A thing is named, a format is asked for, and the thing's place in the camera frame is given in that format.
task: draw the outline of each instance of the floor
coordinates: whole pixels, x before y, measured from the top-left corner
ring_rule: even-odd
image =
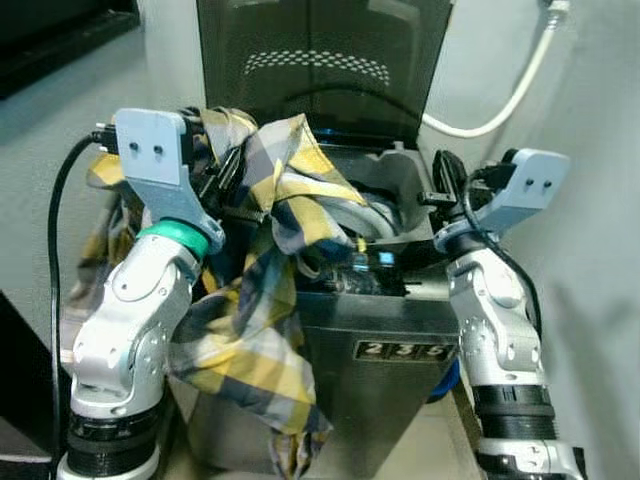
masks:
[[[206,471],[179,431],[164,480],[274,480],[242,472]],[[481,480],[453,396],[422,407],[375,480]]]

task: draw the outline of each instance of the plaid shirt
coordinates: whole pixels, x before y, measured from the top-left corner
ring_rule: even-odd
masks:
[[[322,153],[304,115],[258,129],[238,110],[183,113],[196,126],[192,183],[198,183],[207,167],[220,168],[233,149],[243,146],[245,173],[228,201],[231,207],[264,214],[265,220],[242,252],[244,268],[237,278],[225,281],[216,272],[225,261],[221,255],[205,261],[202,282],[207,294],[191,306],[174,333],[169,371],[202,391],[236,402],[268,424],[276,472],[282,478],[299,478],[331,425],[316,405],[311,365],[297,353],[304,339],[296,316],[296,256],[311,252],[330,262],[353,248],[324,202],[380,214]],[[64,310],[62,353],[67,362],[72,361],[75,334],[101,300],[104,280],[145,224],[143,206],[128,187],[117,156],[99,156],[89,169],[88,183],[114,195],[86,244],[78,283]]]

